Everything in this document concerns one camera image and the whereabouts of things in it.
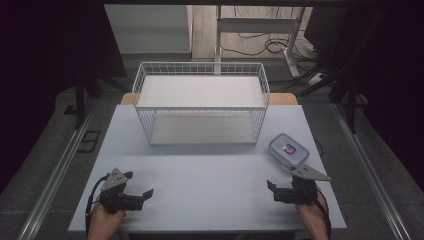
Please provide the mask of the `person's right hand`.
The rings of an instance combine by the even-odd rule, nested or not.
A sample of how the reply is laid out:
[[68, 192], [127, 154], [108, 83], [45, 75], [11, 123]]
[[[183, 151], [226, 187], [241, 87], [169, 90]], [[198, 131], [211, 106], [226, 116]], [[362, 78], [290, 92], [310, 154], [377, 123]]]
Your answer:
[[328, 205], [325, 196], [321, 192], [321, 189], [317, 190], [317, 201], [318, 204], [313, 203], [312, 205], [295, 205], [298, 215], [305, 225], [315, 225], [325, 222], [325, 215], [328, 213]]

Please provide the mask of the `aluminium floor rail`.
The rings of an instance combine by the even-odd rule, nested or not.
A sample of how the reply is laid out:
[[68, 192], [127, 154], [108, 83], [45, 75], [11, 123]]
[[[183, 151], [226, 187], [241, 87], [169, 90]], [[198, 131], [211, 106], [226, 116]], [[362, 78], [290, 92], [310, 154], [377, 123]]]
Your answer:
[[35, 240], [59, 187], [63, 182], [71, 161], [77, 151], [78, 145], [82, 141], [83, 135], [92, 119], [96, 105], [97, 100], [90, 100], [87, 104], [85, 118], [79, 124], [79, 127], [73, 132], [64, 152], [53, 169], [52, 174], [50, 175], [25, 224], [18, 234], [17, 240]]
[[347, 116], [343, 107], [337, 103], [331, 103], [332, 108], [342, 131], [357, 159], [365, 178], [376, 198], [376, 201], [385, 217], [396, 240], [412, 240], [405, 222], [403, 221], [393, 200], [385, 190], [380, 178], [378, 177], [374, 167], [372, 166], [368, 155], [357, 135], [350, 129], [347, 124]]

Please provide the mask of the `black floor outlet frame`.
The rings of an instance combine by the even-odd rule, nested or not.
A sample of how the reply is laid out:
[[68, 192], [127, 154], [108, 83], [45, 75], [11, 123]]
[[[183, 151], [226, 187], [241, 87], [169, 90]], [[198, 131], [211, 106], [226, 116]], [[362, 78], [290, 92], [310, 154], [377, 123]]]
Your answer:
[[93, 153], [97, 146], [100, 133], [101, 133], [100, 130], [86, 131], [77, 148], [77, 152], [78, 153]]

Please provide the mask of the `white metal desk frame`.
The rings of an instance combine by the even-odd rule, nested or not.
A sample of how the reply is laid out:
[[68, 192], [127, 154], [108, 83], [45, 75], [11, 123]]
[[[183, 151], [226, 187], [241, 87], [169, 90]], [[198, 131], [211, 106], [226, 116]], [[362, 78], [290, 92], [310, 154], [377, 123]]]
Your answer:
[[293, 49], [302, 24], [306, 8], [300, 7], [295, 18], [265, 19], [265, 18], [223, 18], [222, 6], [216, 7], [216, 46], [214, 60], [221, 61], [221, 34], [222, 33], [274, 33], [288, 34], [289, 40], [283, 50], [284, 59], [293, 78], [299, 78], [300, 73], [293, 58]]

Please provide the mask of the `black metal stand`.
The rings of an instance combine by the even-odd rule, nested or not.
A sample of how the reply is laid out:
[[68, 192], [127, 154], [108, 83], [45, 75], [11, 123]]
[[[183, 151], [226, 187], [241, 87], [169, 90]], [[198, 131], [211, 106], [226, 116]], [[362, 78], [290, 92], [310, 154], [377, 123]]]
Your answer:
[[102, 90], [98, 83], [98, 79], [106, 82], [112, 87], [127, 93], [130, 89], [120, 83], [118, 80], [97, 70], [79, 70], [75, 78], [75, 99], [76, 99], [76, 125], [75, 129], [82, 127], [84, 120], [87, 118], [85, 111], [85, 93], [91, 98], [99, 98]]
[[357, 76], [355, 68], [360, 63], [360, 58], [366, 49], [367, 44], [373, 36], [373, 32], [382, 20], [382, 13], [375, 12], [372, 18], [367, 22], [364, 30], [359, 35], [359, 40], [352, 50], [345, 66], [338, 72], [337, 82], [330, 92], [330, 100], [332, 102], [340, 102], [344, 95], [347, 95], [345, 123], [352, 134], [355, 130], [355, 108], [357, 94]]

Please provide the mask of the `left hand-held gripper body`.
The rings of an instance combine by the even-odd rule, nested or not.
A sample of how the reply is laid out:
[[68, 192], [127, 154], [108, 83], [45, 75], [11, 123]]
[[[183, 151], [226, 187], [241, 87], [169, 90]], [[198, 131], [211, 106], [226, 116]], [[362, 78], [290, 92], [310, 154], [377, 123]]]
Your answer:
[[100, 192], [100, 203], [110, 214], [122, 211], [141, 211], [144, 201], [140, 196], [127, 195], [124, 190], [127, 179], [118, 168], [114, 168], [108, 175]]

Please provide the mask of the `white power strip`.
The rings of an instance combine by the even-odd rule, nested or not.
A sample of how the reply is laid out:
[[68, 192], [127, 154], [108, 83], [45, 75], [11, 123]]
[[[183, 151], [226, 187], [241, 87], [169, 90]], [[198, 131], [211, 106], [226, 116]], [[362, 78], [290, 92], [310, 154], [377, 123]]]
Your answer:
[[324, 73], [321, 73], [321, 72], [319, 72], [319, 73], [316, 73], [313, 77], [311, 77], [308, 81], [307, 81], [307, 84], [309, 85], [309, 86], [313, 86], [313, 85], [315, 85], [316, 83], [318, 83], [318, 82], [320, 82], [322, 79], [324, 79], [325, 78], [325, 74]]

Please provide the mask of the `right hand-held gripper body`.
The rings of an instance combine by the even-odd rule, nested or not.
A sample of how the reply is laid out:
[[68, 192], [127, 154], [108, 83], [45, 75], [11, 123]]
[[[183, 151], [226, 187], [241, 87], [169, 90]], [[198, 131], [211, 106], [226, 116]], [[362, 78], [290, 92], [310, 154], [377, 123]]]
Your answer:
[[331, 178], [318, 170], [303, 165], [291, 169], [291, 188], [279, 188], [273, 185], [274, 200], [286, 204], [311, 205], [317, 196], [317, 181], [330, 181]]

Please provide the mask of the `wooden board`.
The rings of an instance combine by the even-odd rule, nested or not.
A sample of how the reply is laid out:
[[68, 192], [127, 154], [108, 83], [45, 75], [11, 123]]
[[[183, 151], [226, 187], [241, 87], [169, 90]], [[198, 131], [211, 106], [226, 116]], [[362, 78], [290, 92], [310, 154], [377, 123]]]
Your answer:
[[[122, 105], [131, 105], [132, 104], [132, 94], [126, 93], [121, 99]], [[294, 94], [292, 93], [271, 93], [269, 99], [270, 105], [297, 105], [298, 101]]]

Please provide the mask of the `person's left hand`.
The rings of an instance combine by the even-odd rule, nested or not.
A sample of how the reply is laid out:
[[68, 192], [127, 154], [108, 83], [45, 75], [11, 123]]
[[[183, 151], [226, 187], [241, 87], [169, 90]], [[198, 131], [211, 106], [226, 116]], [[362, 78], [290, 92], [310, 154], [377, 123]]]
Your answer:
[[96, 203], [91, 211], [87, 240], [109, 240], [125, 216], [125, 211], [110, 214], [101, 203]]

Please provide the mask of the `clear plastic container blue lid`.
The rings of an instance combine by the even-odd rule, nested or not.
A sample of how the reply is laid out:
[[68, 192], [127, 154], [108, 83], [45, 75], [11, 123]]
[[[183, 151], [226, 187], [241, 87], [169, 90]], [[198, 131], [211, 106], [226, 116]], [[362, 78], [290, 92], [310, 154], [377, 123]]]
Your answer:
[[285, 133], [279, 134], [268, 145], [269, 155], [288, 168], [298, 168], [309, 158], [309, 150]]

